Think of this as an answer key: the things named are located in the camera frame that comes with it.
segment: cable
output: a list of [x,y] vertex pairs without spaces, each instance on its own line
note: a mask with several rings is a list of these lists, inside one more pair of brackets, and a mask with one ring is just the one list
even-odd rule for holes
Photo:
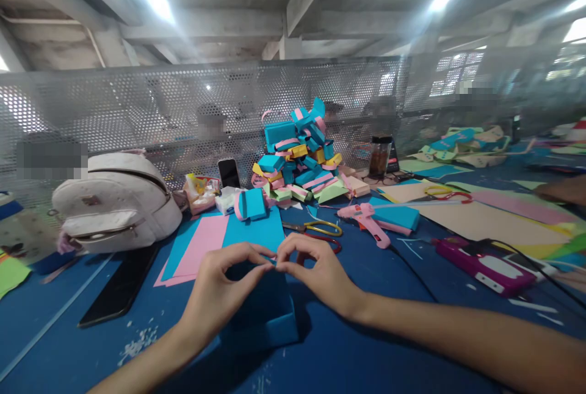
[[405,263],[407,265],[407,267],[411,270],[411,272],[413,272],[413,275],[415,275],[417,277],[417,279],[419,280],[421,285],[423,287],[425,287],[425,290],[427,291],[427,293],[429,293],[429,295],[432,297],[434,302],[438,303],[439,302],[438,299],[435,297],[435,295],[433,294],[431,289],[429,289],[427,284],[425,284],[425,281],[423,281],[423,278],[421,278],[421,276],[417,272],[415,272],[415,269],[413,269],[413,267],[409,264],[409,262],[405,259],[405,257],[403,255],[401,255],[399,250],[397,248],[395,248],[393,245],[389,246],[389,249],[391,251],[393,251],[395,254],[397,254],[401,260],[403,260],[403,263]]
[[542,260],[544,263],[550,263],[553,265],[562,265],[562,266],[569,266],[569,267],[573,267],[574,269],[577,269],[583,273],[586,273],[586,269],[585,268],[581,268],[580,266],[576,266],[573,265],[572,263],[566,263],[566,262],[559,262],[559,261],[553,261],[553,260]]
[[512,247],[511,245],[509,245],[508,243],[502,242],[500,240],[493,240],[492,238],[486,238],[484,240],[481,240],[479,243],[482,242],[490,242],[492,243],[500,243],[508,248],[510,248],[512,251],[516,252],[517,254],[519,254],[521,257],[523,257],[525,260],[527,260],[536,270],[539,271],[539,273],[541,273],[541,275],[543,275],[551,284],[553,284],[554,286],[556,286],[559,290],[561,290],[563,293],[565,293],[566,295],[568,295],[571,299],[573,299],[581,308],[583,308],[584,310],[586,310],[586,304],[584,304],[578,297],[572,295],[570,292],[568,292],[567,290],[565,290],[561,284],[558,284],[558,282],[556,280],[554,280],[552,277],[550,277],[549,275],[547,275],[544,271],[541,270],[541,267],[539,266],[539,264],[535,263],[530,257],[527,257],[525,254],[523,254],[520,250]]

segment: ceiling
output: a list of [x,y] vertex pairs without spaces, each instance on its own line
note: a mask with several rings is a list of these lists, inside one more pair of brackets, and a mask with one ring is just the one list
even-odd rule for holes
[[0,54],[21,70],[382,56],[430,30],[457,45],[556,23],[569,0],[451,0],[439,14],[428,11],[433,0],[167,1],[172,23],[148,0],[0,0],[12,46],[0,38]]

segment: pink glue gun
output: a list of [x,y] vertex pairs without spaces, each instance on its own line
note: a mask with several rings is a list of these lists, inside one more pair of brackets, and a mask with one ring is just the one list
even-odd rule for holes
[[386,249],[391,246],[391,239],[377,225],[372,219],[374,215],[374,208],[369,203],[361,205],[351,205],[346,208],[338,210],[338,216],[341,218],[353,218],[360,224],[360,228],[366,228],[377,241],[377,246],[381,249]]

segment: hand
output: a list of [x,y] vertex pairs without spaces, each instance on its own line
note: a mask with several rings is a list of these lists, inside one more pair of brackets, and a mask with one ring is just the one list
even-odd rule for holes
[[[220,332],[265,272],[274,267],[261,254],[267,257],[275,255],[267,248],[251,243],[237,243],[205,255],[183,316],[176,326],[194,354]],[[224,274],[230,266],[245,260],[259,266],[240,281],[226,278]]]
[[[289,261],[293,251],[298,251],[297,263]],[[312,269],[303,266],[307,258],[316,261]],[[364,292],[350,281],[327,242],[290,234],[279,246],[277,270],[305,283],[324,304],[344,318],[354,318],[362,308]]]

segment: paper craft pile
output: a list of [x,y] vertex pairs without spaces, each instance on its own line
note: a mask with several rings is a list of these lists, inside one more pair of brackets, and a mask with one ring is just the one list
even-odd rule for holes
[[511,138],[500,126],[484,131],[482,127],[450,127],[440,141],[409,155],[425,162],[465,162],[477,168],[498,165],[507,158],[504,152]]
[[325,137],[324,116],[325,104],[316,98],[310,112],[300,107],[291,112],[292,121],[265,127],[272,154],[253,165],[254,188],[234,206],[239,219],[265,217],[273,205],[287,209],[292,198],[303,202],[315,197],[323,203],[349,191],[338,177],[342,155],[334,153],[334,141]]

